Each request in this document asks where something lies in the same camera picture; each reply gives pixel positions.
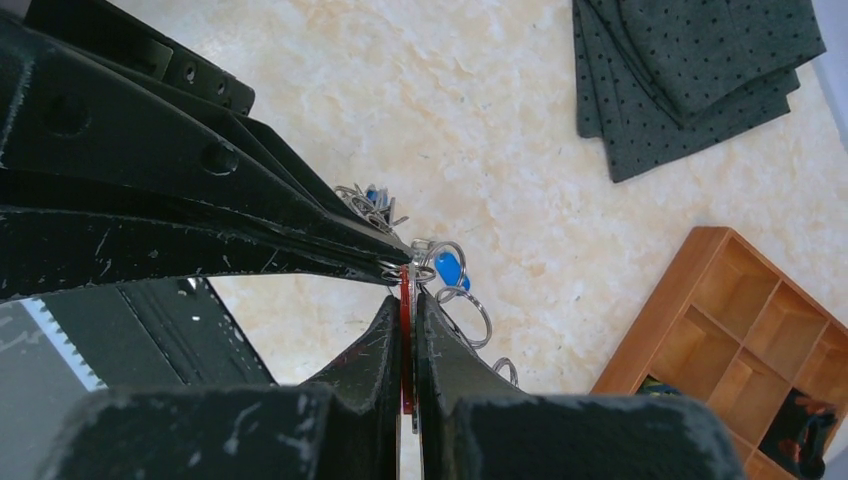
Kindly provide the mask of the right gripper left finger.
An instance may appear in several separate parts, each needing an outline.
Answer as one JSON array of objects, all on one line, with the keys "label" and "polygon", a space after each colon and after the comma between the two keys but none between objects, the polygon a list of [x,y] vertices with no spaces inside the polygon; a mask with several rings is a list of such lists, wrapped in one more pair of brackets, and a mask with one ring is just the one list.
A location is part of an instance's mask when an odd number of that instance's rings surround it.
[{"label": "right gripper left finger", "polygon": [[395,479],[400,303],[298,385],[112,388],[66,416],[40,479]]}]

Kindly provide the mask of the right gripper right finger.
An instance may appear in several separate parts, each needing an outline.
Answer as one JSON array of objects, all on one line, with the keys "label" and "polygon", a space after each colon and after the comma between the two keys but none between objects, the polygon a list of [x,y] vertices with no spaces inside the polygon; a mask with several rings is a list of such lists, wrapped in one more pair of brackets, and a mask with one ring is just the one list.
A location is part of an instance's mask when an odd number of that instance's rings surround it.
[{"label": "right gripper right finger", "polygon": [[682,396],[532,395],[494,372],[421,294],[415,320],[427,479],[741,479],[724,424]]}]

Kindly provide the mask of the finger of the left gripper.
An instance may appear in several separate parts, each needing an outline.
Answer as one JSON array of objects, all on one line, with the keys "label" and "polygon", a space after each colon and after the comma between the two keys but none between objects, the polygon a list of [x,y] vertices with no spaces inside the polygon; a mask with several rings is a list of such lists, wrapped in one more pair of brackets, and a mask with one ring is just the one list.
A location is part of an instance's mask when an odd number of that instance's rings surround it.
[{"label": "finger of the left gripper", "polygon": [[1,299],[168,278],[302,273],[386,284],[374,260],[158,221],[4,206]]},{"label": "finger of the left gripper", "polygon": [[369,261],[409,257],[262,123],[15,22],[1,25],[1,56],[5,168],[183,199]]}]

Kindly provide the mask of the red key tag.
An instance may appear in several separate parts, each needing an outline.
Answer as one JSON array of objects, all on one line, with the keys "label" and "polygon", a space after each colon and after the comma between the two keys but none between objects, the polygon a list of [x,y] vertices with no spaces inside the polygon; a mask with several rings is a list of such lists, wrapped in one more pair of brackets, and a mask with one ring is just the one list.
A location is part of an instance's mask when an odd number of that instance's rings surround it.
[{"label": "red key tag", "polygon": [[415,314],[415,265],[408,264],[400,268],[400,311],[401,332],[401,372],[402,372],[402,409],[406,415],[414,415],[415,393],[413,373],[412,327]]}]

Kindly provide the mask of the small blue tag with ring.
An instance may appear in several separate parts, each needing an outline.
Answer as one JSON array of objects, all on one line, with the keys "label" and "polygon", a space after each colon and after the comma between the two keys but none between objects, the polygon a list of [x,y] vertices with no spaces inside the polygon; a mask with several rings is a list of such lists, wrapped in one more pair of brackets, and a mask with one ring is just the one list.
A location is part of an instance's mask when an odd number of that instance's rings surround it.
[{"label": "small blue tag with ring", "polygon": [[480,350],[488,345],[493,335],[493,324],[491,317],[478,300],[471,293],[471,280],[467,274],[466,256],[462,247],[455,241],[431,241],[427,244],[422,265],[431,267],[443,283],[435,294],[436,302],[444,307],[455,299],[468,301],[480,314],[483,321],[484,336],[482,339],[473,340],[468,338],[461,329],[454,324],[458,335],[473,350]]}]

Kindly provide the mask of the metal key holder plate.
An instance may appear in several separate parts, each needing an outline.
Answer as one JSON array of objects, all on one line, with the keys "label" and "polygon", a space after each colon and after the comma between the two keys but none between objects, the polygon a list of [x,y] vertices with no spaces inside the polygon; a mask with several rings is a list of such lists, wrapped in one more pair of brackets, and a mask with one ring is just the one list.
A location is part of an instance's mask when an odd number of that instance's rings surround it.
[{"label": "metal key holder plate", "polygon": [[365,191],[358,184],[352,187],[337,185],[333,188],[334,193],[342,200],[342,202],[352,210],[356,215],[365,220],[371,226],[385,234],[389,234],[399,240],[399,235],[395,232],[395,228],[409,219],[408,216],[395,218],[395,203],[396,199],[391,197],[391,206],[387,209],[377,210],[366,199]]}]

